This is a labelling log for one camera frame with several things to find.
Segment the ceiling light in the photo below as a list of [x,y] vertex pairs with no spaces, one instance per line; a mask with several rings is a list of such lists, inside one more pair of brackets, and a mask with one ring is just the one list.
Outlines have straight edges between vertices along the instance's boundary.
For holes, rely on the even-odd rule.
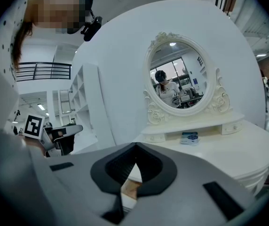
[[45,110],[45,108],[44,107],[42,107],[42,105],[41,104],[37,104],[37,106],[42,110],[42,111],[44,111]]

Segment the reflected person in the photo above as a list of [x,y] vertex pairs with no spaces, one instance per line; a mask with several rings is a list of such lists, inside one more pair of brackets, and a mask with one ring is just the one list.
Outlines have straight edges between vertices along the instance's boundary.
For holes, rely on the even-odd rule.
[[159,82],[156,88],[157,95],[169,106],[178,108],[180,105],[180,90],[175,82],[167,81],[166,73],[158,70],[155,79]]

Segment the vanity tabletop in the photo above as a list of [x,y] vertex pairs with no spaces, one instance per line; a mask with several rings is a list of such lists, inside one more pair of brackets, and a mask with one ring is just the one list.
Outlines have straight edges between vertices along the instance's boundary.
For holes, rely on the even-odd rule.
[[[248,121],[243,120],[242,124],[241,131],[229,135],[221,135],[215,127],[195,130],[198,145],[180,144],[182,132],[166,134],[166,142],[151,144],[203,158],[232,178],[239,179],[269,166],[269,133]],[[138,136],[136,142],[146,143],[143,138],[143,135]],[[133,170],[130,176],[135,179],[138,174]]]

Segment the white curved wall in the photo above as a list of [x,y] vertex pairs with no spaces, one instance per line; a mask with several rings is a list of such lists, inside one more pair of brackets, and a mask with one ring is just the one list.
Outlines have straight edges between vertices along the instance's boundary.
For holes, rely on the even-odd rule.
[[103,100],[117,144],[132,141],[146,126],[142,66],[150,41],[159,32],[181,34],[202,46],[220,68],[234,110],[264,127],[260,71],[238,28],[208,2],[166,0],[109,21],[90,42],[80,46],[74,57],[72,77],[85,62],[99,66]]

